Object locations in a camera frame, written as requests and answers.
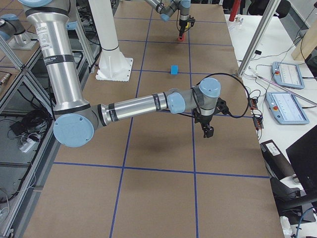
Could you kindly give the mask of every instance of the white connector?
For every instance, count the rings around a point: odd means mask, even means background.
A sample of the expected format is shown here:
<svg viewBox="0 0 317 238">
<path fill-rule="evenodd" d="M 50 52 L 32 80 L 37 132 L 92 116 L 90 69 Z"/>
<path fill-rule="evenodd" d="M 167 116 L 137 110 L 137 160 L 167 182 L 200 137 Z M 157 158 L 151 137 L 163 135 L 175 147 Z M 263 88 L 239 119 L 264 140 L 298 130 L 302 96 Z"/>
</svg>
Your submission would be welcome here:
<svg viewBox="0 0 317 238">
<path fill-rule="evenodd" d="M 30 138 L 26 139 L 26 142 L 23 143 L 23 145 L 19 148 L 20 151 L 22 151 L 23 153 L 28 152 L 32 146 L 35 144 L 36 142 Z"/>
</svg>

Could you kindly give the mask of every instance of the black chair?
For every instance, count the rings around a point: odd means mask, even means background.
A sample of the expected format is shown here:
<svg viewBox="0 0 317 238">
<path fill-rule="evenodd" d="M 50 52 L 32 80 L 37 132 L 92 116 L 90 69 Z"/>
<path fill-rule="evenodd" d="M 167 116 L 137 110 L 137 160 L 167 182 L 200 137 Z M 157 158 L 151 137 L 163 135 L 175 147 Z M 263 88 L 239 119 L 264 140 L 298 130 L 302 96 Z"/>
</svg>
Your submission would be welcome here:
<svg viewBox="0 0 317 238">
<path fill-rule="evenodd" d="M 268 5 L 269 0 L 251 0 L 251 4 L 248 8 L 247 13 L 250 15 L 261 15 L 263 16 L 264 11 Z M 291 9 L 291 3 L 288 0 L 281 0 L 280 4 L 276 9 L 278 18 L 286 17 L 289 10 Z"/>
</svg>

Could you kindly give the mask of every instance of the blue block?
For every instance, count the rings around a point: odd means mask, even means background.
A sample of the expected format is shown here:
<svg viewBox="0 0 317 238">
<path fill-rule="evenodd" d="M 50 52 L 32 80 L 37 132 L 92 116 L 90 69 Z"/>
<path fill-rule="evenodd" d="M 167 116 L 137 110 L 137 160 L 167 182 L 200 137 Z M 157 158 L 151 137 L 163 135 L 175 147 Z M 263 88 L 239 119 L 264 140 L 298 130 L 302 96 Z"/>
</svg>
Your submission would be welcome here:
<svg viewBox="0 0 317 238">
<path fill-rule="evenodd" d="M 178 74 L 178 65 L 172 65 L 170 68 L 170 74 L 177 75 Z"/>
</svg>

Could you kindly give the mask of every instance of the blue joint cap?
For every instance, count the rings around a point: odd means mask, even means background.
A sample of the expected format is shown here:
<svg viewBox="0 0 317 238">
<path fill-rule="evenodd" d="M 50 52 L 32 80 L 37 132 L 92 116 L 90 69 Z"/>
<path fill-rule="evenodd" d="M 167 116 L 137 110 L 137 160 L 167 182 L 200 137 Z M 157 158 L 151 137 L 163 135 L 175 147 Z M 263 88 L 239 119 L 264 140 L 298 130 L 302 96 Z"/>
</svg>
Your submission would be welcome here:
<svg viewBox="0 0 317 238">
<path fill-rule="evenodd" d="M 0 16 L 0 18 L 2 18 L 3 20 L 6 20 L 6 21 L 10 21 L 10 20 L 18 20 L 19 18 L 14 15 L 14 14 L 5 14 L 5 15 L 2 15 Z"/>
<path fill-rule="evenodd" d="M 18 0 L 20 3 L 30 7 L 40 7 L 49 4 L 53 0 Z"/>
<path fill-rule="evenodd" d="M 190 0 L 181 0 L 180 4 L 182 4 L 184 8 L 190 8 Z"/>
<path fill-rule="evenodd" d="M 170 67 L 170 74 L 177 75 L 178 74 L 178 65 L 172 65 Z"/>
<path fill-rule="evenodd" d="M 166 14 L 161 14 L 160 15 L 160 18 L 163 20 L 163 21 L 169 21 L 170 17 Z"/>
<path fill-rule="evenodd" d="M 71 113 L 57 118 L 53 132 L 61 144 L 68 147 L 79 147 L 93 138 L 95 130 L 87 118 Z"/>
<path fill-rule="evenodd" d="M 8 39 L 10 39 L 10 36 L 9 36 L 7 33 L 3 32 L 3 31 L 0 31 L 0 36 L 1 36 L 5 41 L 7 41 Z"/>
<path fill-rule="evenodd" d="M 220 96 L 221 84 L 215 78 L 204 78 L 199 84 L 200 91 L 210 98 Z"/>
<path fill-rule="evenodd" d="M 186 103 L 183 96 L 179 93 L 172 93 L 167 96 L 167 104 L 172 114 L 182 113 L 185 111 Z"/>
<path fill-rule="evenodd" d="M 75 30 L 77 27 L 77 21 L 67 22 L 66 29 L 67 30 Z"/>
</svg>

